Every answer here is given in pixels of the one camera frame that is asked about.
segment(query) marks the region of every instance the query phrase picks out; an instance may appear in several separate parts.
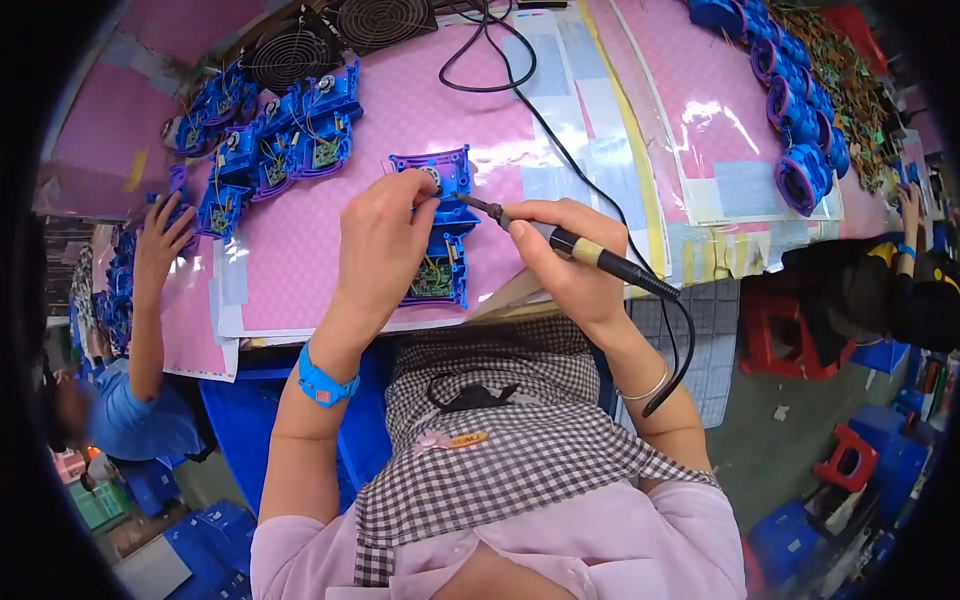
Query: gray floor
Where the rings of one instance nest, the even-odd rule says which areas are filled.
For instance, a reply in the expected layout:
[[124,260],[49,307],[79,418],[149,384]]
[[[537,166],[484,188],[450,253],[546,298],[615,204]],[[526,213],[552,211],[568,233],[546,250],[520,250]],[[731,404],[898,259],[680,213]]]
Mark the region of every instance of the gray floor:
[[[750,376],[734,370],[723,424],[707,432],[710,460],[733,504],[741,532],[780,504],[811,490],[813,464],[832,445],[833,425],[846,422],[868,402],[889,403],[902,372],[878,372],[866,389],[869,369],[847,365],[828,381]],[[775,420],[778,406],[789,406]],[[224,457],[214,453],[202,464],[187,462],[174,470],[184,500],[204,508],[227,499],[246,506]]]

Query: pink shirt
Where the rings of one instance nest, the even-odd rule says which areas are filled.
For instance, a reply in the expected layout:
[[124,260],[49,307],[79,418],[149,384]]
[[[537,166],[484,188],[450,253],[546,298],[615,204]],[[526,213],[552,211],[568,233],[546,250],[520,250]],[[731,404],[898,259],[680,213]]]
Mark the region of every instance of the pink shirt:
[[432,596],[480,541],[578,600],[746,598],[740,537],[727,497],[706,484],[665,482],[649,496],[616,483],[523,515],[400,546],[389,588],[353,588],[353,507],[325,526],[278,516],[256,528],[254,598],[411,599]]

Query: blue wristband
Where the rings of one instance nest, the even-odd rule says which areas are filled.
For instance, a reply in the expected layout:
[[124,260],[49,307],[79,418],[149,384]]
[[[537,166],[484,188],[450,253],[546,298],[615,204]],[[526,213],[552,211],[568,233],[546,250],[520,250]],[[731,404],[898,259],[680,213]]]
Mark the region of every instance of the blue wristband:
[[901,254],[909,254],[911,258],[913,258],[915,261],[917,260],[917,251],[910,248],[906,244],[900,244],[897,246],[897,252],[900,252]]
[[307,397],[323,407],[329,408],[345,397],[353,396],[360,385],[360,373],[340,385],[325,372],[317,369],[310,362],[309,344],[304,344],[300,351],[300,377],[297,383]]

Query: checkered apron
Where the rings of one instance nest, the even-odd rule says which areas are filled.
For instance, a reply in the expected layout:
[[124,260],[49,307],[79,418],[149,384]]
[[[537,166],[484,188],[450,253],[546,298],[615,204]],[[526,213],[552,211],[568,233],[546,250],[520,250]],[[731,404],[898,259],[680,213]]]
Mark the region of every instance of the checkered apron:
[[[354,584],[386,587],[394,548],[566,500],[634,475],[716,486],[657,452],[596,404],[599,376],[567,317],[424,331],[387,389],[394,456],[357,494]],[[516,384],[506,406],[440,412],[465,386]],[[415,452],[424,430],[480,444]]]

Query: pink sleeve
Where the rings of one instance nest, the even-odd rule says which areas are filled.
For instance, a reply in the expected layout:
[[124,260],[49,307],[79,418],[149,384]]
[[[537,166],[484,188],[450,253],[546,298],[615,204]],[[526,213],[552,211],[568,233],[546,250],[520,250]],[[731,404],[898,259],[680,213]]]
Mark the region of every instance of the pink sleeve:
[[681,481],[661,483],[649,495],[663,519],[745,598],[743,549],[730,500],[712,486]]
[[253,597],[323,598],[328,587],[351,585],[353,523],[350,507],[325,527],[317,519],[296,515],[275,516],[258,525],[250,560]]

